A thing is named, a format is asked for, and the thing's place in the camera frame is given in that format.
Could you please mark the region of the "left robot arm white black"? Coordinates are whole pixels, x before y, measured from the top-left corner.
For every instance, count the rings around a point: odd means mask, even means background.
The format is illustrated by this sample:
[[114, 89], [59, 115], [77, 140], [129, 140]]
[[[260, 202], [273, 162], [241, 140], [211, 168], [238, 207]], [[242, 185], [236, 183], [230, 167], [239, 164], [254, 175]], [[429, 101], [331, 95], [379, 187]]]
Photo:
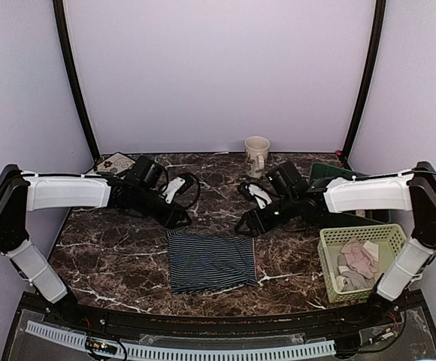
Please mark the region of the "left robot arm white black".
[[41, 297], [54, 306], [55, 317], [68, 328], [83, 322], [83, 310], [49, 263], [56, 236], [46, 244], [33, 238], [37, 222], [45, 216], [63, 216], [73, 208], [107, 208], [150, 217], [166, 229], [191, 224], [188, 208], [177, 195], [194, 184], [189, 175], [178, 175], [159, 185], [155, 164], [124, 176], [98, 174], [43, 174], [6, 165], [0, 174], [0, 254], [6, 256]]

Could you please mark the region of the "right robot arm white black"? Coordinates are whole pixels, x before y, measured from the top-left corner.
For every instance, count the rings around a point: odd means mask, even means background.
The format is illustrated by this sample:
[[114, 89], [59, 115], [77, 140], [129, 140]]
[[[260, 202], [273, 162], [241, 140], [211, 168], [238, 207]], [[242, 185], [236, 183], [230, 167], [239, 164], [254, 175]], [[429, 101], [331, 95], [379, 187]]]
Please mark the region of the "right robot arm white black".
[[390, 214], [390, 221], [405, 227], [406, 240], [387, 270], [379, 276], [371, 302], [361, 311], [368, 326], [377, 326], [389, 316], [395, 301], [436, 257], [436, 170], [427, 161], [388, 174], [336, 174], [314, 181], [305, 180], [291, 162], [285, 162], [267, 175], [275, 191], [268, 198], [261, 187], [241, 184], [256, 206], [245, 211], [235, 232], [264, 235], [295, 218], [337, 217], [352, 211]]

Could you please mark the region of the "navy striped boxer underwear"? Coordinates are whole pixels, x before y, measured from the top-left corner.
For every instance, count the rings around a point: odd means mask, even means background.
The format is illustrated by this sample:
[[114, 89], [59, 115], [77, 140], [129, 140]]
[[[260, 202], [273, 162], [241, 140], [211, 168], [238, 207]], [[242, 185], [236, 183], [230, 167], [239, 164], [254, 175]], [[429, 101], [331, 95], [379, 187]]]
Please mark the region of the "navy striped boxer underwear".
[[258, 284], [251, 238], [168, 231], [166, 241], [174, 294], [214, 293]]

